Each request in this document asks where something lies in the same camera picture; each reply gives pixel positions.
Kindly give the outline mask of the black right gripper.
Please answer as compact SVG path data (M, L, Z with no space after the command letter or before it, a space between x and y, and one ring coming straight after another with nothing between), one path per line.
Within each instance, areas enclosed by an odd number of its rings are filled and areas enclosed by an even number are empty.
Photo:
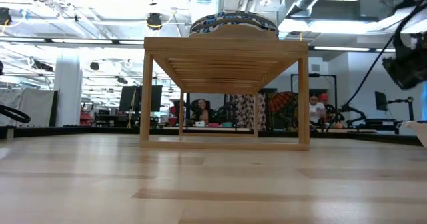
M406 46L400 35L393 40L395 56L383 58L382 65L391 79L407 90L427 81L427 33L410 34L416 38L415 45Z

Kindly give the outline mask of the blue patterned paper bowl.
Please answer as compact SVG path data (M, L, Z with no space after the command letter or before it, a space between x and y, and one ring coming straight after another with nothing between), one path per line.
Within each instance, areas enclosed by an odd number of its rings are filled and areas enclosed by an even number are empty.
M415 131L423 147L427 148L427 121L404 121L397 125L397 128L401 127Z
M273 33L276 38L279 34L277 25L263 15L249 11L220 11L195 21L190 28L189 36L213 33L223 26L252 27L257 31L266 32L268 35Z

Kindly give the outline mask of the black monitor on arm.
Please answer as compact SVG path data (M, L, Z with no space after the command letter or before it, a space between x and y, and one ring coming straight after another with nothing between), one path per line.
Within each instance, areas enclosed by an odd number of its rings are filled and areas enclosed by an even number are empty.
M406 99L394 99L394 100L388 100L386 95L384 93L375 91L375 103L376 103L376 109L379 111L389 111L388 106L393 103L406 103L408 105L408 115L409 120L414 120L414 108L413 108L413 97L407 97Z

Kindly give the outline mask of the slatted wooden shelf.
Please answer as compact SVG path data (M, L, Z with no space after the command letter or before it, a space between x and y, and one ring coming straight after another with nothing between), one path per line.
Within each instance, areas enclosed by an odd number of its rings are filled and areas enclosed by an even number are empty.
M308 44L224 38L147 37L144 40L140 147L174 149L239 149L307 151L310 148ZM153 65L158 64L181 93L246 94L260 89L294 63L298 64L298 142L280 143L258 136L258 108L253 132L186 133L179 120L177 137L151 137Z

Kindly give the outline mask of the black articulated stand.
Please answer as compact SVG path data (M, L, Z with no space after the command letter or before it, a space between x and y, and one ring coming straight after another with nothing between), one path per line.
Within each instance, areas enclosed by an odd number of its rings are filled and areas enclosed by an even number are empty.
M355 119L346 119L343 114L344 113L357 113L359 114L358 118ZM349 104L342 105L339 109L337 109L334 113L333 119L330 121L330 124L328 126L328 129L331 127L334 127L336 124L340 123L341 121L345 121L347 128L353 128L353 124L358 121L364 121L366 120L366 115L363 111L360 111L356 108L351 107Z

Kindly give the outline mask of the person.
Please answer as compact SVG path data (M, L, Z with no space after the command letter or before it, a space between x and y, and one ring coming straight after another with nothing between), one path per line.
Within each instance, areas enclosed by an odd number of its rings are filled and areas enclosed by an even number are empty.
M191 108L193 111L191 119L195 122L204 122L205 126L208 126L212 118L210 102L205 99L197 99L191 103Z
M326 108L316 95L309 98L309 116L312 125L317 125L326 118Z
M319 101L323 103L325 107L325 117L324 122L329 123L332 121L336 114L336 109L333 105L329 104L329 95L327 93L322 93L319 95Z

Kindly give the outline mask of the black computer monitor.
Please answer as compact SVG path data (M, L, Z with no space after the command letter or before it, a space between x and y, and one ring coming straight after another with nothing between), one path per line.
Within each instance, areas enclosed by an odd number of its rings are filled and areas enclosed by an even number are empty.
M161 98L162 98L162 85L153 85L151 87L151 112L158 112L161 108ZM143 87L139 88L139 91L137 92L137 100L139 101L139 110L142 110L143 107L143 99L144 93L143 93Z
M121 90L119 102L120 111L130 111L132 107L137 105L138 86L124 86Z

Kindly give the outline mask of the white pillar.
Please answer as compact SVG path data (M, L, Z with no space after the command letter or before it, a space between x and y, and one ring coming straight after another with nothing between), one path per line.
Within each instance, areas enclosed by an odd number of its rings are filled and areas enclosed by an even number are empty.
M54 78L54 90L58 91L58 127L80 124L82 79L78 50L60 50L56 58Z

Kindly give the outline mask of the orange patterned tapestry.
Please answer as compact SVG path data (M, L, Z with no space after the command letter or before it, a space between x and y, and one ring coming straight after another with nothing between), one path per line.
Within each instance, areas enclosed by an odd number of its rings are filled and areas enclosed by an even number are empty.
M268 107L271 114L293 115L298 110L298 94L290 91L268 93Z

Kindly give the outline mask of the white partition board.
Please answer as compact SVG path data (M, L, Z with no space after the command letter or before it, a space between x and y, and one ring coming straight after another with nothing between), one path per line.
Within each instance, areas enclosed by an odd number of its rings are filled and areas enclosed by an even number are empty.
M29 123L22 123L0 114L0 126L48 127L54 94L54 91L38 89L0 89L0 104L31 118Z

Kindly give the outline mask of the dotted patterned fabric hanging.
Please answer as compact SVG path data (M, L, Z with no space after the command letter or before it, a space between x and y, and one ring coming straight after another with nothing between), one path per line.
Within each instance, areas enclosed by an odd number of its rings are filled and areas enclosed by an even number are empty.
M253 129L255 100L252 95L230 95L229 101L236 105L236 123L238 127ZM265 95L258 93L258 130L266 130Z

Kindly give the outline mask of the black metal frame stand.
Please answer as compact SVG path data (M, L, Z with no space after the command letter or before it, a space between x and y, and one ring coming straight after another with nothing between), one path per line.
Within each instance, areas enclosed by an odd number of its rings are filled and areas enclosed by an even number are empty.
M290 87L290 91L292 92L292 93L294 93L294 85L298 82L298 80L297 81L294 81L294 77L296 77L296 78L298 78L298 74L291 74L290 75L290 84L291 84L291 87ZM320 73L309 73L308 74L308 77L309 78L324 78L331 86L333 86L334 87L334 98L337 98L336 96L337 96L337 84L338 84L338 82L337 82L337 76L336 75L329 75L329 74L326 74L326 75L324 75L324 74L320 74ZM334 80L334 82L332 83L332 82L330 82L330 80L328 79L329 77L331 77L333 80Z

